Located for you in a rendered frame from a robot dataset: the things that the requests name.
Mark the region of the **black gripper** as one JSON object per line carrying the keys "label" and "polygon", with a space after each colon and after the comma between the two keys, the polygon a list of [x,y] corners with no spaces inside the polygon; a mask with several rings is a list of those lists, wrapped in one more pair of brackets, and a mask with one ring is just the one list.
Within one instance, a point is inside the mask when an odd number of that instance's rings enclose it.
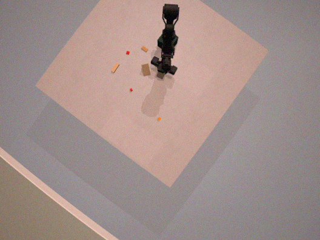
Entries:
{"label": "black gripper", "polygon": [[[162,60],[161,60],[161,61],[162,61]],[[160,63],[161,61],[159,61],[159,58],[157,58],[157,57],[154,56],[153,59],[151,60],[151,64],[158,68],[158,67],[159,67],[159,63]],[[166,73],[171,73],[171,74],[174,75],[175,72],[177,71],[177,69],[178,69],[178,68],[173,65],[173,66],[171,66],[171,70],[165,72],[165,74],[166,74]]]}

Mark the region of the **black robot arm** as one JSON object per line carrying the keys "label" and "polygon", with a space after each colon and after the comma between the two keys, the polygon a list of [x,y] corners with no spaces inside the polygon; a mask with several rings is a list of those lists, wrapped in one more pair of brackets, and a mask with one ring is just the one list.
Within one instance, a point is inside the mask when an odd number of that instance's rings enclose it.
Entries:
{"label": "black robot arm", "polygon": [[[159,63],[158,71],[161,73],[165,73],[171,70],[171,58],[175,55],[175,48],[173,46],[173,41],[176,37],[175,27],[177,20],[179,17],[179,7],[178,4],[165,4],[163,6],[162,11],[162,19],[165,24],[165,29],[162,30],[162,51],[161,57],[162,61]],[[165,23],[164,18],[167,20],[167,24]],[[173,23],[173,20],[175,20]],[[163,54],[162,54],[163,53]],[[173,54],[173,55],[172,55]]]}

